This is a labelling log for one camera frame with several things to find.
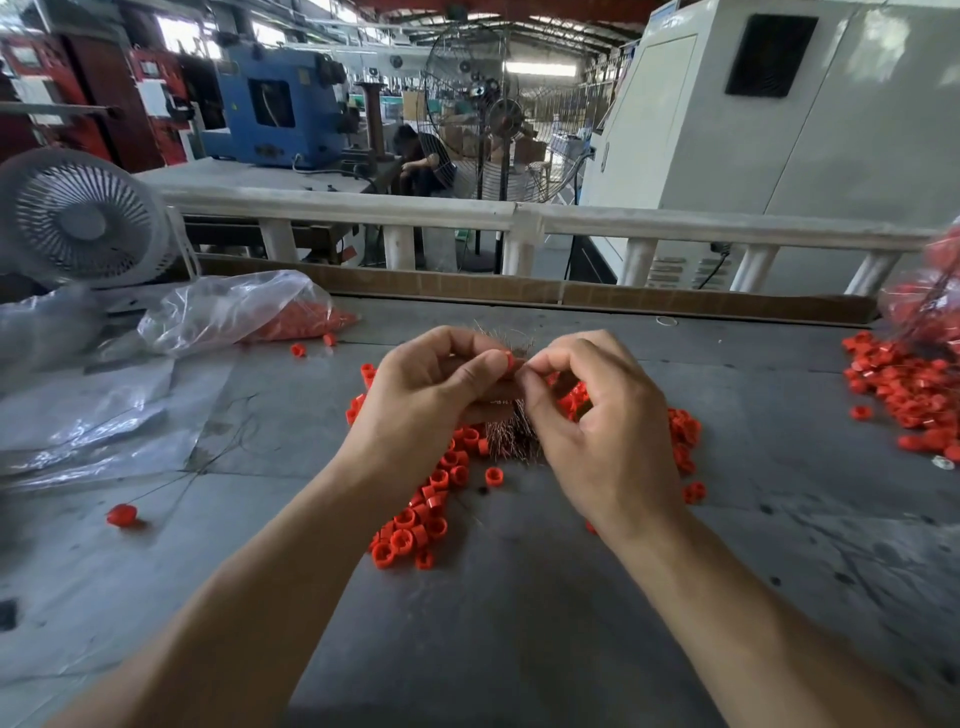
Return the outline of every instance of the bag of red parts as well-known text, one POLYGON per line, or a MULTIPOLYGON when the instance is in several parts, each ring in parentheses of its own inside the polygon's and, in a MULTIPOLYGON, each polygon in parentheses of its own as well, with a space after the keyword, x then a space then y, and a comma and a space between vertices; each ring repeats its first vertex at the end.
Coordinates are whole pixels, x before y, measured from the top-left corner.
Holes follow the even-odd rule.
POLYGON ((924 248, 924 266, 889 284, 880 312, 912 343, 960 354, 960 218, 924 248))
POLYGON ((310 339, 356 322, 300 271, 201 278, 149 309, 137 326, 157 353, 185 356, 237 342, 310 339))

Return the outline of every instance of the white railing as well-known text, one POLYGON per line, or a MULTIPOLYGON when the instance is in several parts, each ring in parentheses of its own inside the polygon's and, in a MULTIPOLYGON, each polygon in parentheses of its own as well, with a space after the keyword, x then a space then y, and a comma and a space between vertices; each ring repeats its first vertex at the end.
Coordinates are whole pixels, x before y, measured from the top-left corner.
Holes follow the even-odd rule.
POLYGON ((659 240, 707 240, 748 246, 731 285, 731 291, 741 293, 760 289, 781 247, 798 247, 864 251, 863 263, 846 293, 873 296, 900 256, 917 252, 937 232, 885 223, 771 215, 251 187, 153 185, 153 188, 180 214, 259 219, 268 256, 284 262, 298 261, 291 220, 383 225, 387 267, 394 270, 414 270, 414 226, 502 231, 504 253, 500 272, 525 277, 532 272, 536 249, 543 245, 545 235, 603 235, 627 238, 623 274, 617 284, 643 286, 659 240))

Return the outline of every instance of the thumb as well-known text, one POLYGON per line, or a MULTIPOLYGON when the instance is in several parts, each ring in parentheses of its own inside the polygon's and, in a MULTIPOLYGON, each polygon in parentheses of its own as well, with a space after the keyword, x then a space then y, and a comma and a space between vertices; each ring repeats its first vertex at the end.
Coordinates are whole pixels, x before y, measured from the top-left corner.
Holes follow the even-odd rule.
POLYGON ((458 367, 442 387, 457 411, 463 411, 507 374, 509 364, 507 353, 497 349, 477 354, 458 367))
POLYGON ((578 429, 577 425, 561 414, 550 394, 550 388, 540 375, 524 366, 520 367, 515 377, 523 390, 523 408, 527 419, 537 431, 544 451, 550 450, 557 445, 559 439, 569 437, 578 429))

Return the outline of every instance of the red beam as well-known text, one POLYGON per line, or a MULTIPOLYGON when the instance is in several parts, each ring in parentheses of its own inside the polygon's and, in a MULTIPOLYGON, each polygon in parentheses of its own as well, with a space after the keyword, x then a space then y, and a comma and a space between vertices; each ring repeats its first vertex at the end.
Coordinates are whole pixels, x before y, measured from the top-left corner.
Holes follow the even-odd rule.
MULTIPOLYGON (((551 15, 583 23, 646 23, 650 12, 665 0, 459 0, 469 12, 498 12, 510 20, 530 15, 551 15)), ((444 0, 374 0, 375 12, 397 10, 446 12, 444 0)), ((366 5, 361 0, 358 5, 366 5)))

